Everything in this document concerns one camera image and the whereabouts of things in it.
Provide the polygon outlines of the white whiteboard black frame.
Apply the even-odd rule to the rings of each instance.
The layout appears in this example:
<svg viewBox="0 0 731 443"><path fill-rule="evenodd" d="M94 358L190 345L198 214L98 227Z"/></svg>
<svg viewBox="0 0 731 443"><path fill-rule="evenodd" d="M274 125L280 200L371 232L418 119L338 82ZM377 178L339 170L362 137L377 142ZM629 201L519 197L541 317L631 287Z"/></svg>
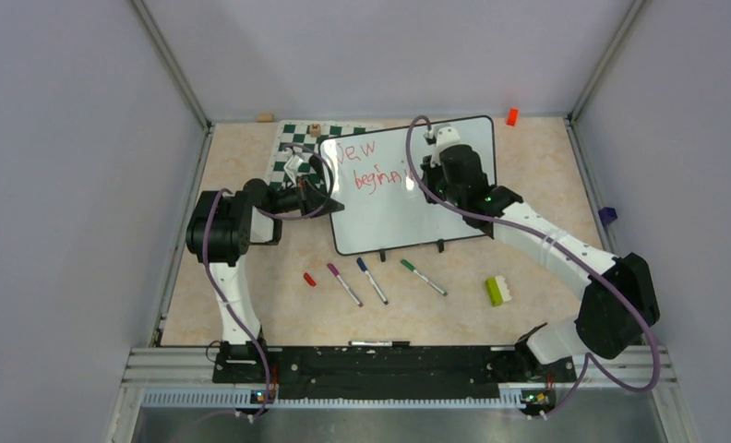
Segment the white whiteboard black frame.
<svg viewBox="0 0 731 443"><path fill-rule="evenodd" d="M342 256L456 241L481 236L460 215L429 204L411 176L432 149L425 127L404 126L323 141L322 157L334 172L332 199L344 209L331 214L336 251ZM412 143L405 143L410 135Z"/></svg>

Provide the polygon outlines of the red marker cap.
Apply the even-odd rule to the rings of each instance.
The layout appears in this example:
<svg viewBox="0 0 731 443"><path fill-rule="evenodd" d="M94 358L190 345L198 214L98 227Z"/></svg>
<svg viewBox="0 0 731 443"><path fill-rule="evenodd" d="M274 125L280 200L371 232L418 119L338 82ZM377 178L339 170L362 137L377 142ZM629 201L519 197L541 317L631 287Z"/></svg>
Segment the red marker cap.
<svg viewBox="0 0 731 443"><path fill-rule="evenodd" d="M303 274L303 277L304 277L304 280L306 281L306 283L309 286L311 286L311 287L316 287L317 286L316 281L314 280L314 278L308 272L305 272Z"/></svg>

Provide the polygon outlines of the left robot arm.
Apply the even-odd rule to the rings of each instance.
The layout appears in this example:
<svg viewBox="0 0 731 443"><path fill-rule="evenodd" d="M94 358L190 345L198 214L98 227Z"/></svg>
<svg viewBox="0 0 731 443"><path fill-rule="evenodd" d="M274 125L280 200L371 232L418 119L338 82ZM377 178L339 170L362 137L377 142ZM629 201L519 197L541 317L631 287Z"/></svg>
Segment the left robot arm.
<svg viewBox="0 0 731 443"><path fill-rule="evenodd" d="M246 380L259 381L270 370L249 292L246 253L255 245L277 245L285 222L344 209L306 176L284 189L252 179L237 192L208 190L198 197L186 227L186 249L212 283L222 316L222 343L239 352L234 367Z"/></svg>

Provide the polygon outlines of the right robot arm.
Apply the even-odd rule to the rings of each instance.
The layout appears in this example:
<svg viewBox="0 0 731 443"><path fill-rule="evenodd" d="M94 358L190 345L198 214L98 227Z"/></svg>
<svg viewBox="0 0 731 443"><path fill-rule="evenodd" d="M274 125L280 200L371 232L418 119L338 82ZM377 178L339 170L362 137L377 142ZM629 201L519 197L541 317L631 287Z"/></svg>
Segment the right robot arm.
<svg viewBox="0 0 731 443"><path fill-rule="evenodd" d="M474 229L520 249L581 300L577 315L520 338L518 373L539 380L556 361L592 353L612 360L660 318L647 261L618 257L577 239L505 186L492 185L472 147L453 145L421 161L425 199L443 202Z"/></svg>

